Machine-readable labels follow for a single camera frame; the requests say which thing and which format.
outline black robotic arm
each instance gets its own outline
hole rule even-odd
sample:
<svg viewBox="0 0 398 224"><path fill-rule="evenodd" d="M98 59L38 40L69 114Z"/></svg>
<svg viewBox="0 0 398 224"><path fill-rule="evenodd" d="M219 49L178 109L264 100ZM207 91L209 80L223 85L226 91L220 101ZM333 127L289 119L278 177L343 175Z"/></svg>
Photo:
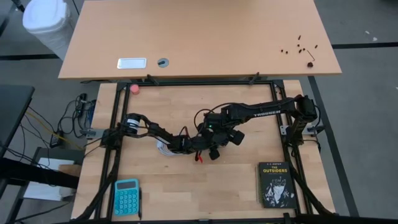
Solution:
<svg viewBox="0 0 398 224"><path fill-rule="evenodd" d="M132 138L150 136L167 145L170 152L175 154L191 154L209 149L211 159L217 159L220 154L219 146L225 146L229 142L240 145L244 138L241 131L234 130L235 126L244 124L253 118L270 116L275 114L291 114L295 121L287 128L284 142L301 145L303 143L302 131L307 125L317 118L315 105L308 96L298 95L295 98L286 98L279 101L247 105L244 103L225 103L220 113L212 110L204 114L203 122L197 126L198 134L190 137L188 133L174 136L161 128L157 123L150 121L142 114L131 113L119 124L119 135ZM144 134L138 134L140 128L146 129ZM102 144L114 144L113 139L103 138Z"/></svg>

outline book cover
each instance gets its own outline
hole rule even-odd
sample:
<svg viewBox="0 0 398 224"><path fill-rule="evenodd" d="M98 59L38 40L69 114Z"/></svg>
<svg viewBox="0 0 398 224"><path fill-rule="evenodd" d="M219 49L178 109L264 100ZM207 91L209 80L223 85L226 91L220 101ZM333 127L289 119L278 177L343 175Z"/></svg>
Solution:
<svg viewBox="0 0 398 224"><path fill-rule="evenodd" d="M259 190L265 208L296 208L288 162L260 162Z"/></svg>

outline calculator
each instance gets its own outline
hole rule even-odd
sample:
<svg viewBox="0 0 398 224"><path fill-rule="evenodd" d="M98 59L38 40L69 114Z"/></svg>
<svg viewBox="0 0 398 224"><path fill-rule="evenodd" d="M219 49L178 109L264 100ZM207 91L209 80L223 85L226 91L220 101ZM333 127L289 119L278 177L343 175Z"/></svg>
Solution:
<svg viewBox="0 0 398 224"><path fill-rule="evenodd" d="M139 211L139 183L137 179L115 182L114 214L135 215Z"/></svg>

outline trash bin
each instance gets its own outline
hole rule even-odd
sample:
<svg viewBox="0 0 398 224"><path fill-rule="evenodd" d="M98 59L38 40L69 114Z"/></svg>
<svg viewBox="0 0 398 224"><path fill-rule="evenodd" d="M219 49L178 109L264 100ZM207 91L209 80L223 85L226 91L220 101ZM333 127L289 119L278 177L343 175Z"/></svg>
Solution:
<svg viewBox="0 0 398 224"><path fill-rule="evenodd" d="M65 58L73 27L69 7L63 0L31 0L22 23L60 59Z"/></svg>

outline desk surface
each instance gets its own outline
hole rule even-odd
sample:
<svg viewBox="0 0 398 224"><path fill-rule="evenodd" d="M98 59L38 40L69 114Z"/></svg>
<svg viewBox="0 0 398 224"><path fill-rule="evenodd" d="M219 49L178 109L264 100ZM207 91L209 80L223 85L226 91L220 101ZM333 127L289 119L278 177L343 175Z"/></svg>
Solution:
<svg viewBox="0 0 398 224"><path fill-rule="evenodd" d="M285 81L285 87L287 96L302 93L299 81ZM109 127L115 89L116 84L100 86L94 128ZM272 97L266 85L157 86L141 87L140 94L129 100L128 113L142 113L174 134L186 125L193 134L193 117L202 108L230 101L252 104L270 101ZM241 145L228 144L215 161L205 152L203 164L195 162L193 154L162 155L153 138L124 138L118 179L139 179L143 220L275 218L282 217L284 212L294 215L292 209L263 209L256 201L258 162L284 160L276 117L251 120L238 129L246 134ZM90 145L87 152L96 146L97 143ZM317 145L307 141L300 146L300 152L308 186L327 209L334 211ZM98 148L83 161L72 218L79 216L94 197L103 158L104 149ZM108 194L104 201L106 208ZM137 216L113 217L113 220L137 220Z"/></svg>
<svg viewBox="0 0 398 224"><path fill-rule="evenodd" d="M307 67L313 60L308 51L315 59L313 68ZM119 58L146 58L147 65L119 70ZM169 59L170 65L160 68L160 58ZM257 72L341 73L313 0L85 1L59 78Z"/></svg>

